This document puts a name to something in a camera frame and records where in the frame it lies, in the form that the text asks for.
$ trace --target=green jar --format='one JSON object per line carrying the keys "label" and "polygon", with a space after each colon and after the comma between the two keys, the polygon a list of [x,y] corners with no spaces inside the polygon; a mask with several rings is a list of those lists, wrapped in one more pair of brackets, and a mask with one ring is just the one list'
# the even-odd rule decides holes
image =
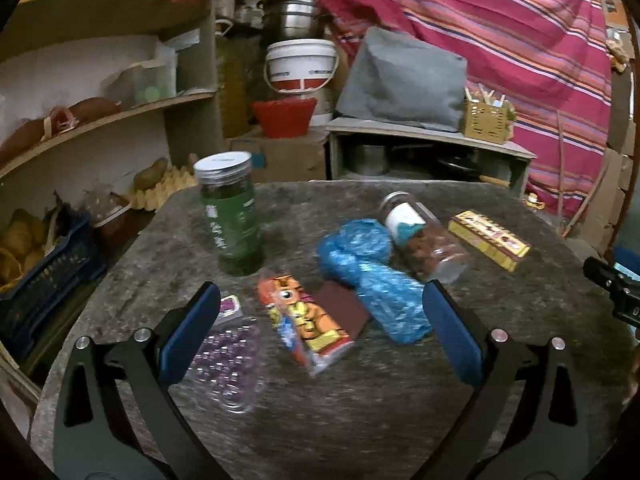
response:
{"label": "green jar", "polygon": [[217,153],[193,167],[220,269],[233,276],[255,272],[264,260],[251,168],[249,152]]}

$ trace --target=white jar lid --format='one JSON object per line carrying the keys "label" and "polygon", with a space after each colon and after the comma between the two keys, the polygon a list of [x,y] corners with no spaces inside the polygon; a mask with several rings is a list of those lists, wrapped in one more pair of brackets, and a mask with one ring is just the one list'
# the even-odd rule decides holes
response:
{"label": "white jar lid", "polygon": [[223,152],[201,158],[193,165],[201,184],[231,184],[251,173],[250,152]]}

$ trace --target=yellow basket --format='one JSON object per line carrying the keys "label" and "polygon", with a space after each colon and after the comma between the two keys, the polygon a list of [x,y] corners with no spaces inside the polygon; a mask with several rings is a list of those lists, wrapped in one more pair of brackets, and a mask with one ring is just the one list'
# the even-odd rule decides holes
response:
{"label": "yellow basket", "polygon": [[463,134],[495,144],[505,143],[509,137],[506,108],[467,100]]}

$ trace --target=blue gripper pad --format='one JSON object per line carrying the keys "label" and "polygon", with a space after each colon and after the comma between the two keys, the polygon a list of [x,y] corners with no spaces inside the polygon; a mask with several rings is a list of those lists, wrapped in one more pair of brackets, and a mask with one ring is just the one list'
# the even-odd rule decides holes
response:
{"label": "blue gripper pad", "polygon": [[185,307],[187,314],[158,355],[158,382],[179,383],[220,313],[220,290],[205,283]]}
{"label": "blue gripper pad", "polygon": [[482,349],[458,317],[452,303],[453,300],[445,297],[436,283],[424,285],[422,309],[425,316],[458,378],[476,388],[484,381]]}

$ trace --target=red bowl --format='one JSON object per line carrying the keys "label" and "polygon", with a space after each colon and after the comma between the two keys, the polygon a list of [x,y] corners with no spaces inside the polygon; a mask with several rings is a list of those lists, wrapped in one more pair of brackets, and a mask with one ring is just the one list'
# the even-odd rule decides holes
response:
{"label": "red bowl", "polygon": [[256,101],[252,108],[264,135],[283,139],[306,135],[316,104],[318,100],[315,98],[287,97],[279,101]]}

